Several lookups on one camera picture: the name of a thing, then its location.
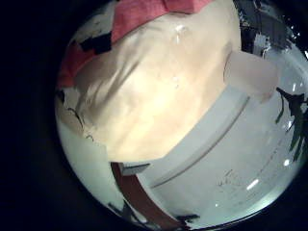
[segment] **dark background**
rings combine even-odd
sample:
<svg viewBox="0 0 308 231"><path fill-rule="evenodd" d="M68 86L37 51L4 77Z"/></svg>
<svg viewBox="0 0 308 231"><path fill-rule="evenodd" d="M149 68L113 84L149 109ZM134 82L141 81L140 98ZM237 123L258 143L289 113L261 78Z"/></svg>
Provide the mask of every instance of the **dark background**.
<svg viewBox="0 0 308 231"><path fill-rule="evenodd" d="M55 76L65 45L102 2L13 1L6 11L8 42L2 46L9 46L12 56L10 75L2 76L9 120L2 127L0 230L140 230L113 216L79 183L55 126ZM275 2L302 34L298 45L307 49L308 1ZM276 202L230 230L307 230L307 173L306 165Z"/></svg>

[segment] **fisheye lens view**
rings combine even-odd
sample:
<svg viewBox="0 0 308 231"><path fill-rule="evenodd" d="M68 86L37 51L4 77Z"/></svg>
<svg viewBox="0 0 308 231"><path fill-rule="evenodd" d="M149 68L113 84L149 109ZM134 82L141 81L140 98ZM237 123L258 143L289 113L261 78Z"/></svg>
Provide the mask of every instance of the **fisheye lens view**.
<svg viewBox="0 0 308 231"><path fill-rule="evenodd" d="M99 206L139 229L218 230L290 187L308 155L308 45L287 2L112 0L83 18L54 112Z"/></svg>

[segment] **brown strap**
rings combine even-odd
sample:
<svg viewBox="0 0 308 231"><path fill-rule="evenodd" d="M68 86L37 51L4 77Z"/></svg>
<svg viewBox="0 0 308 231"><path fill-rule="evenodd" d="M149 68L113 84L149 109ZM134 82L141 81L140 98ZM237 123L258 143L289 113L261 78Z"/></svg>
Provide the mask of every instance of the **brown strap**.
<svg viewBox="0 0 308 231"><path fill-rule="evenodd" d="M116 183L127 201L150 222L160 225L163 230L182 227L180 221L165 214L147 195L136 175L123 176L119 165L111 163Z"/></svg>

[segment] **beige fabric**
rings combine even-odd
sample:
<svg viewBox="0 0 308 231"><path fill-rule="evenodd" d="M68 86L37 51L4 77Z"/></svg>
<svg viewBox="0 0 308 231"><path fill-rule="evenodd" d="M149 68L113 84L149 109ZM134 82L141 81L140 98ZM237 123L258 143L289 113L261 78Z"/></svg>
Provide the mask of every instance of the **beige fabric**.
<svg viewBox="0 0 308 231"><path fill-rule="evenodd" d="M141 26L79 72L84 136L104 143L111 161L164 157L225 88L227 56L240 47L232 0Z"/></svg>

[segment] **pink fabric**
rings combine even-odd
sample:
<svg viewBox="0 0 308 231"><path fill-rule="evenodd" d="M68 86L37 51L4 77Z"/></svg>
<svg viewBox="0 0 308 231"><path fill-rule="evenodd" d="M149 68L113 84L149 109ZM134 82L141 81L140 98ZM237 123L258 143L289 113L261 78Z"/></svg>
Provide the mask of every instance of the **pink fabric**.
<svg viewBox="0 0 308 231"><path fill-rule="evenodd" d="M112 43L161 15L197 13L210 2L212 0L121 0L115 6ZM73 87L77 72L94 56L92 50L85 52L76 42L70 44L62 63L58 87Z"/></svg>
<svg viewBox="0 0 308 231"><path fill-rule="evenodd" d="M77 72L93 57L94 50L83 51L77 42L72 42L66 50L58 77L59 88L74 86L74 77Z"/></svg>
<svg viewBox="0 0 308 231"><path fill-rule="evenodd" d="M197 13L212 0L122 0L115 7L112 42L170 12Z"/></svg>

